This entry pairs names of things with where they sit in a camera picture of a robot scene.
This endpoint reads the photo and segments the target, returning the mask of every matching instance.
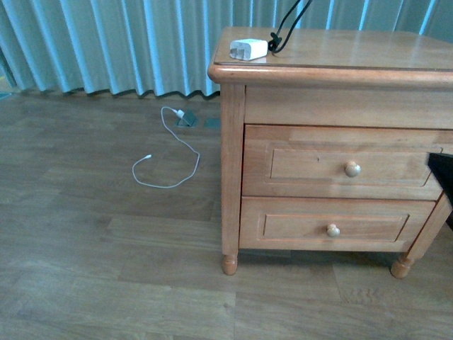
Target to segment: nightstand leg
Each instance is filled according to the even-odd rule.
[[[238,268],[238,256],[237,255],[224,255],[224,261],[222,262],[222,269],[227,275],[234,275]]]
[[[222,268],[233,275],[238,266],[239,223],[241,219],[241,182],[244,85],[222,85]]]
[[[434,241],[437,233],[452,212],[447,195],[442,193],[431,216],[426,221],[412,247],[405,254],[402,254],[390,269],[391,274],[396,278],[404,278],[408,275],[415,260],[421,259],[429,246]]]
[[[404,278],[408,275],[414,260],[408,259],[407,254],[402,254],[391,266],[390,272],[395,278]]]

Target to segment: wooden floor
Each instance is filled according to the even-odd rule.
[[[160,107],[200,122],[175,128]],[[242,251],[221,270],[219,102],[0,101],[0,339],[453,339],[453,232],[404,280],[395,254]],[[167,115],[172,125],[175,118]]]

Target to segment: white charger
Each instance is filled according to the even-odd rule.
[[[266,56],[268,53],[268,42],[259,39],[233,40],[229,46],[231,58],[239,60],[253,60]]]

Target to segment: nightstand top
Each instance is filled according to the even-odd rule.
[[[453,71],[453,44],[409,32],[295,29],[284,50],[243,62],[229,56],[232,40],[270,40],[272,28],[230,27],[223,32],[215,64],[346,69]],[[288,30],[280,36],[285,39]]]
[[[230,58],[231,41],[269,40],[272,31],[225,28],[210,78],[219,84],[453,89],[453,44],[408,32],[294,30],[277,55]]]

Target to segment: light blue curtain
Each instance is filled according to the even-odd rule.
[[[23,90],[210,95],[219,87],[206,70],[222,29],[275,27],[293,3],[0,0],[0,68]],[[314,0],[297,27],[409,30],[453,42],[452,18],[451,0]]]

